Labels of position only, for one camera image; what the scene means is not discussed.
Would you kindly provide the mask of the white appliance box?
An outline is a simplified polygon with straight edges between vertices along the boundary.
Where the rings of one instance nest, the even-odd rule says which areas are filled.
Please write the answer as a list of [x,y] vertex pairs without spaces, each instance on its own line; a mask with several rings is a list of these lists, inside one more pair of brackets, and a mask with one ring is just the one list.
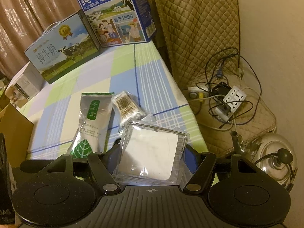
[[45,80],[39,71],[31,62],[28,62],[11,79],[5,95],[16,107],[21,108],[42,90],[44,83]]

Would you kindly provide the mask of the brown cardboard box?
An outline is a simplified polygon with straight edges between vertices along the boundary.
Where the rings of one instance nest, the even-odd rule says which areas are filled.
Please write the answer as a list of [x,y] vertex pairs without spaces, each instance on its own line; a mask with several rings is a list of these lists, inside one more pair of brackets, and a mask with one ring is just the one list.
[[1,133],[5,138],[7,158],[15,168],[26,159],[33,123],[13,105],[8,104],[1,111]]

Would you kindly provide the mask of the clear pack white pads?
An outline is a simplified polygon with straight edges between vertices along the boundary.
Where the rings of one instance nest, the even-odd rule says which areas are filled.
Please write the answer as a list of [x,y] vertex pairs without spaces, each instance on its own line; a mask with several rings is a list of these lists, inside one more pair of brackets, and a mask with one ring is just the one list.
[[123,185],[167,186],[181,182],[189,134],[141,120],[129,120],[121,138],[122,153],[113,178]]

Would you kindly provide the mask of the light blue milk carton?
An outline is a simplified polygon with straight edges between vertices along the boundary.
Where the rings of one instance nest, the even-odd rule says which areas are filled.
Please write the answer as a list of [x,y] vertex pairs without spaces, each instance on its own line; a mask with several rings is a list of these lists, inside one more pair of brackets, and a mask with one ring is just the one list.
[[95,58],[101,45],[82,10],[55,22],[24,51],[49,84]]

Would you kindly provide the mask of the white power strip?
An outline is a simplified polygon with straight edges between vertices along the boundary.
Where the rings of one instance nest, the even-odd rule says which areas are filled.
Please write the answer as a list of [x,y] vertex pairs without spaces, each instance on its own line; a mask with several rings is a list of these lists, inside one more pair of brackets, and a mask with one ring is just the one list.
[[239,87],[234,85],[217,105],[214,112],[222,121],[227,122],[246,97],[247,95]]

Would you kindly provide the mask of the brown curtain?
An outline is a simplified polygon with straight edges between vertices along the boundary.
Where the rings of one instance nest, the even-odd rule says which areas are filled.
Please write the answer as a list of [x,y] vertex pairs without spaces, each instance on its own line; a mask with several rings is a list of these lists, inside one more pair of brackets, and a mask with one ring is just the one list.
[[76,0],[1,0],[1,72],[12,78],[28,62],[27,47],[79,9]]

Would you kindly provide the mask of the dark blue milk carton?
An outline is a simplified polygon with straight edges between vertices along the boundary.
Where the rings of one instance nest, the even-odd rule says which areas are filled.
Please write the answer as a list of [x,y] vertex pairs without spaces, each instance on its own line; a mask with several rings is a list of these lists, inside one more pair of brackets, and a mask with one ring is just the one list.
[[147,0],[77,0],[101,47],[149,42],[156,32]]

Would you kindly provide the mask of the cotton swab pack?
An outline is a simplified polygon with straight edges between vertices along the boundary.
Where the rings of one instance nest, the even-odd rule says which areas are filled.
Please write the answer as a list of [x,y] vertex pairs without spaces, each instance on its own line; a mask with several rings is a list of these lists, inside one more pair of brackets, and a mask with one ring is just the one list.
[[141,120],[147,114],[136,103],[134,96],[128,91],[122,91],[111,99],[115,115],[118,117],[119,131],[122,131],[126,123],[131,119]]

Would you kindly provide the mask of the quilted beige chair cover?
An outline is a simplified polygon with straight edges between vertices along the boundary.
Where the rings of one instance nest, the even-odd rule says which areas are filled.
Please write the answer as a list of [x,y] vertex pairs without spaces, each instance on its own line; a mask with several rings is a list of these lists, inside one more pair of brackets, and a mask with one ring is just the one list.
[[[260,89],[247,88],[240,54],[238,0],[149,0],[157,11],[167,47],[172,76],[181,90],[207,88],[210,99],[193,101],[193,110],[208,150],[219,157],[232,153],[230,132],[236,130],[245,145],[276,128],[273,114],[261,100]],[[217,110],[222,97],[216,74],[223,82],[244,91],[246,98],[236,112],[221,120]]]

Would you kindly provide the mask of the silver green foil pouch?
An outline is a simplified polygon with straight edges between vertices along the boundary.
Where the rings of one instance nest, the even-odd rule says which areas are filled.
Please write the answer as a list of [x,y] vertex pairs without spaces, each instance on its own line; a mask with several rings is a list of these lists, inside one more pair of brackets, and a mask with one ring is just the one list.
[[103,152],[114,93],[82,93],[79,125],[68,153],[74,158],[87,158],[91,153]]

